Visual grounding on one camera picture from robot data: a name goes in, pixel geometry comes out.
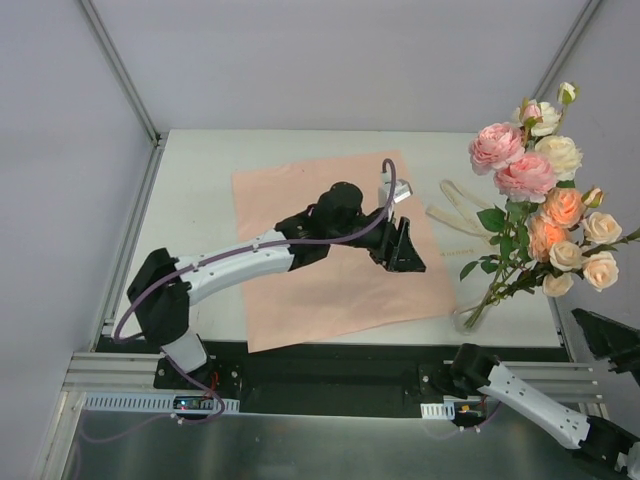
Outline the pink wrapping paper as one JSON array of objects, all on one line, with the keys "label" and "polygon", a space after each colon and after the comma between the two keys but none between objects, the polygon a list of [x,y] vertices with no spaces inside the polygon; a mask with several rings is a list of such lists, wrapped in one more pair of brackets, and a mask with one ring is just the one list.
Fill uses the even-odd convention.
[{"label": "pink wrapping paper", "polygon": [[[398,150],[234,173],[239,239],[248,240],[305,210],[339,181],[361,189],[363,210],[370,213],[378,205],[381,163],[386,158],[393,160],[399,178],[411,178]],[[454,286],[422,201],[411,196],[398,205],[396,214],[409,219],[410,238],[425,272],[390,273],[364,249],[334,246],[325,259],[311,266],[246,282],[242,292],[250,351],[452,313]]]}]

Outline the cream ribbon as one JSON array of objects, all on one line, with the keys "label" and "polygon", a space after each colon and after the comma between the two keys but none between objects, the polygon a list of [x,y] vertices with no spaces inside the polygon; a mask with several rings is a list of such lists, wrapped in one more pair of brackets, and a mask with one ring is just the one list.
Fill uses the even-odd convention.
[{"label": "cream ribbon", "polygon": [[481,240],[489,252],[497,253],[498,246],[491,244],[493,233],[482,225],[478,217],[478,213],[492,209],[493,205],[449,179],[442,180],[439,187],[444,197],[453,206],[455,213],[430,204],[426,208],[426,215],[453,230]]}]

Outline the peach rose stem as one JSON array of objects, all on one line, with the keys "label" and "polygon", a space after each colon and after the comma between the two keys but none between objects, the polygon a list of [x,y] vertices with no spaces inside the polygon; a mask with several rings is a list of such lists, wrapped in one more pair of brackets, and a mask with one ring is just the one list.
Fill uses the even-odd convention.
[{"label": "peach rose stem", "polygon": [[475,268],[491,274],[481,300],[492,306],[518,292],[565,295],[582,271],[582,251],[594,244],[587,238],[581,243],[572,239],[591,207],[586,199],[575,188],[556,187],[541,204],[509,200],[503,208],[481,211],[480,222],[493,233],[491,244],[498,252],[467,264],[460,277]]}]

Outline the artificial rose bouquet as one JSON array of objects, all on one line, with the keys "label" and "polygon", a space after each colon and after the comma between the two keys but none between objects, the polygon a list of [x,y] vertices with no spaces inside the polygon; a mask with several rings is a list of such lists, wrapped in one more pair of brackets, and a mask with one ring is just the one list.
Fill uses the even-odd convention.
[{"label": "artificial rose bouquet", "polygon": [[619,278],[617,247],[639,240],[638,230],[624,235],[612,216],[600,212],[569,228],[553,225],[540,215],[516,218],[498,208],[481,211],[479,218],[491,225],[489,243],[498,252],[467,264],[460,277],[476,267],[493,276],[479,303],[481,309],[518,292],[541,291],[558,298],[571,290],[576,279],[601,292]]}]

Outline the pink rose stem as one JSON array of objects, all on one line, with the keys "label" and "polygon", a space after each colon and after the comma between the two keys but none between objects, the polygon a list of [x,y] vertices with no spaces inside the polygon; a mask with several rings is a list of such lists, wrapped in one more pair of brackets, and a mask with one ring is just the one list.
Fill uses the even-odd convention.
[{"label": "pink rose stem", "polygon": [[505,204],[509,200],[541,204],[557,183],[548,158],[528,150],[526,140],[527,134],[512,123],[494,123],[469,145],[473,171],[492,177]]}]

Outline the cream white rose stem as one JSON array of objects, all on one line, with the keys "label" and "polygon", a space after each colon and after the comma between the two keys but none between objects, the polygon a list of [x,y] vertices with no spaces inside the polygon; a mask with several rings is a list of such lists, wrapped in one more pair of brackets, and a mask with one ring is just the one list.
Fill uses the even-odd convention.
[{"label": "cream white rose stem", "polygon": [[575,141],[560,134],[568,107],[579,97],[575,83],[559,84],[556,103],[524,99],[511,115],[511,123],[527,134],[526,148],[546,156],[558,182],[573,182],[583,153]]}]

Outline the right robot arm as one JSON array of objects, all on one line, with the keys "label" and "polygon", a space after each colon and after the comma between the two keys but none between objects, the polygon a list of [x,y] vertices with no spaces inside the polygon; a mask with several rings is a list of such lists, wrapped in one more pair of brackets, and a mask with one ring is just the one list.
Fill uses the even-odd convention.
[{"label": "right robot arm", "polygon": [[639,477],[637,435],[608,419],[562,405],[477,344],[462,344],[452,363],[429,375],[429,383],[443,395],[466,399],[479,394],[510,407],[549,434],[598,479]]}]

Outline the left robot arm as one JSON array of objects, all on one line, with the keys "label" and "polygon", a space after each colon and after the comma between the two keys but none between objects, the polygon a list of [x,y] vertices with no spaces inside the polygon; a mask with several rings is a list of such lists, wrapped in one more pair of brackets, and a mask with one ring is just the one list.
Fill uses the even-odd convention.
[{"label": "left robot arm", "polygon": [[409,219],[393,216],[395,204],[411,194],[406,181],[386,180],[379,188],[379,208],[366,214],[361,190],[338,182],[305,210],[236,248],[186,257],[154,250],[127,290],[126,313],[136,318],[147,343],[168,356],[180,381],[191,389],[211,390],[216,372],[190,328],[191,307],[231,286],[322,261],[334,245],[364,249],[388,272],[425,272],[409,236]]}]

